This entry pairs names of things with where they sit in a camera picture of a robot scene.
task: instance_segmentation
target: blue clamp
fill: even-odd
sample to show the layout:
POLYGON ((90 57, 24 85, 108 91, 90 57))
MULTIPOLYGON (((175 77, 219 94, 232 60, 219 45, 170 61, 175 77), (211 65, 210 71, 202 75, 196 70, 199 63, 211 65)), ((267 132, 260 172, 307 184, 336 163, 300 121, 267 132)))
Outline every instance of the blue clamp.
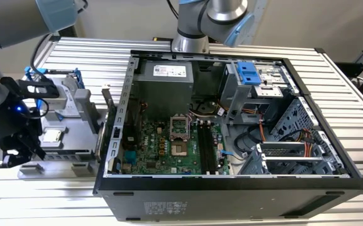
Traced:
POLYGON ((203 0, 179 0, 179 4, 183 5, 183 4, 196 2, 196 1, 203 1, 203 0))
POLYGON ((227 152, 227 151, 224 151, 224 150, 222 150, 220 152, 222 152, 222 154, 234 155, 232 152, 227 152))
POLYGON ((252 62, 238 62, 238 72, 242 77, 242 84, 244 85, 262 84, 262 78, 256 72, 256 68, 252 62))
MULTIPOLYGON (((24 69, 24 75, 26 77, 28 78, 30 81, 34 81, 34 75, 35 75, 35 72, 31 72, 32 68, 31 67, 26 67, 24 69)), ((38 68, 38 70, 43 73, 43 74, 47 74, 48 70, 46 68, 38 68)))
POLYGON ((75 69, 74 74, 75 74, 76 77, 78 77, 79 87, 80 87, 82 89, 84 89, 84 88, 86 88, 86 84, 83 83, 82 72, 80 72, 80 70, 79 70, 78 68, 75 69))

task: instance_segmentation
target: white label sticker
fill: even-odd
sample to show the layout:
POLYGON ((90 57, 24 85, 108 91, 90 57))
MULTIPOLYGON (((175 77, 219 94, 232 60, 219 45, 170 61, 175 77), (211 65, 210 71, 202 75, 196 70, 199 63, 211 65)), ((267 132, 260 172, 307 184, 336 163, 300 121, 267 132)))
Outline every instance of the white label sticker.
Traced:
POLYGON ((167 77, 187 77, 187 67, 186 66, 172 66, 172 65, 156 65, 154 68, 154 76, 167 76, 167 77))
POLYGON ((144 202, 144 210, 148 215, 183 215, 188 202, 144 202))
POLYGON ((219 111, 218 111, 218 115, 219 116, 223 116, 223 114, 224 114, 224 109, 223 109, 223 107, 219 109, 219 111))

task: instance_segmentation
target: metal chassis frame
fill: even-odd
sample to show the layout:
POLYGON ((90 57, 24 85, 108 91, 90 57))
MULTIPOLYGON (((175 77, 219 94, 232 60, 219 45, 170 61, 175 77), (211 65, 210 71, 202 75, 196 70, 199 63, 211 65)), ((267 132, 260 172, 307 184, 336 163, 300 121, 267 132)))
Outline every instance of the metal chassis frame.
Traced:
MULTIPOLYGON (((223 55, 203 55, 203 54, 171 54, 166 52, 146 52, 146 51, 132 51, 132 57, 128 64, 128 70, 126 75, 126 80, 132 78, 134 76, 134 70, 138 67, 138 58, 144 59, 183 59, 183 58, 195 58, 198 57, 199 60, 210 60, 210 61, 231 61, 236 62, 238 60, 244 60, 246 58, 240 58, 239 56, 223 56, 223 55)), ((112 202, 110 200, 114 200, 120 197, 119 196, 134 196, 135 191, 174 191, 175 195, 178 193, 182 193, 182 191, 234 191, 234 190, 311 190, 314 189, 314 185, 318 184, 319 189, 327 190, 357 190, 357 195, 363 193, 363 177, 354 165, 354 162, 351 161, 347 152, 344 151, 344 148, 342 147, 342 144, 331 130, 331 127, 322 115, 322 111, 318 108, 308 89, 303 83, 303 80, 300 79, 298 72, 295 71, 290 60, 287 58, 266 58, 260 57, 259 59, 268 59, 268 60, 282 60, 284 63, 292 78, 295 80, 296 85, 300 88, 300 94, 304 96, 304 100, 308 103, 308 106, 311 110, 314 111, 315 117, 319 121, 319 126, 326 132, 326 135, 335 146, 335 149, 342 157, 342 161, 346 164, 346 167, 348 169, 348 173, 351 175, 351 178, 312 178, 312 177, 304 177, 302 178, 300 175, 295 175, 294 177, 278 177, 275 178, 272 175, 246 175, 244 177, 224 177, 222 175, 202 175, 199 178, 196 177, 187 177, 183 175, 175 175, 174 177, 152 177, 152 175, 138 175, 131 176, 130 175, 110 175, 107 174, 107 167, 108 164, 102 164, 99 168, 99 174, 96 178, 96 184, 94 189, 95 195, 103 195, 107 198, 108 203, 112 202)), ((124 83, 124 91, 123 91, 123 97, 127 97, 124 93, 128 93, 131 91, 131 82, 126 81, 124 83)), ((122 117, 126 116, 124 110, 122 113, 122 108, 127 107, 127 102, 120 100, 119 110, 118 114, 120 114, 122 117)), ((120 146, 122 137, 118 137, 112 139, 112 143, 110 144, 110 147, 112 147, 116 143, 118 146, 120 146)), ((114 154, 116 154, 115 150, 108 150, 110 157, 114 157, 114 154)), ((344 198, 346 200, 352 198, 352 194, 347 194, 348 196, 344 198)), ((315 216, 320 212, 323 212, 326 209, 328 209, 328 205, 336 205, 343 201, 343 199, 339 198, 338 200, 334 200, 328 202, 328 204, 322 205, 316 207, 314 210, 308 211, 306 214, 298 216, 298 213, 291 212, 287 213, 284 218, 308 218, 311 216, 315 216)))

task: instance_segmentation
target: black cable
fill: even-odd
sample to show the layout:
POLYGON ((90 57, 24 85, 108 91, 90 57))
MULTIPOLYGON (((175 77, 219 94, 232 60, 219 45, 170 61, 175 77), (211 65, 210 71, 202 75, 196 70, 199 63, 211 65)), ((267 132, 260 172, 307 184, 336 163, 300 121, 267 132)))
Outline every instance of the black cable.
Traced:
POLYGON ((174 4, 171 3, 170 0, 167 0, 167 3, 168 3, 168 7, 170 7, 171 11, 172 11, 172 13, 174 13, 176 19, 179 19, 179 13, 176 12, 176 9, 175 9, 175 7, 174 7, 174 4))
POLYGON ((26 115, 24 113, 20 113, 20 115, 22 115, 24 118, 27 118, 27 119, 42 119, 44 116, 47 116, 47 114, 48 114, 48 112, 50 112, 50 104, 48 104, 48 102, 47 102, 43 98, 38 98, 36 100, 42 100, 42 101, 44 102, 46 107, 47 107, 47 110, 46 110, 44 114, 40 115, 39 117, 32 117, 32 116, 26 115))
POLYGON ((35 66, 35 61, 36 61, 36 55, 38 55, 39 49, 40 49, 40 47, 42 47, 42 45, 43 45, 43 42, 47 40, 48 36, 50 36, 50 34, 47 34, 47 35, 40 39, 40 41, 39 41, 39 43, 38 43, 38 46, 36 46, 36 48, 35 48, 34 54, 32 54, 32 59, 31 59, 31 68, 32 68, 34 72, 35 72, 38 75, 40 75, 42 80, 46 79, 47 77, 46 77, 46 75, 39 71, 39 69, 36 68, 36 66, 35 66))
POLYGON ((239 147, 239 140, 244 138, 244 136, 247 136, 256 144, 259 144, 262 141, 260 139, 258 139, 256 137, 252 136, 251 132, 259 128, 259 124, 255 124, 252 126, 248 127, 247 132, 243 132, 234 140, 234 147, 240 151, 240 152, 247 152, 251 153, 250 150, 242 149, 239 147))
POLYGON ((235 156, 234 154, 228 154, 228 156, 235 157, 236 160, 244 161, 244 159, 240 159, 238 156, 235 156))
POLYGON ((83 2, 86 3, 86 5, 83 6, 83 8, 78 11, 78 14, 80 14, 83 11, 86 11, 86 9, 88 8, 88 0, 83 0, 83 2))
POLYGON ((303 131, 304 133, 308 133, 308 131, 306 131, 306 130, 303 130, 303 129, 298 129, 298 130, 295 130, 294 132, 286 134, 286 135, 279 139, 279 141, 286 141, 286 139, 287 139, 290 136, 292 136, 294 134, 296 134, 298 132, 302 132, 302 131, 303 131))

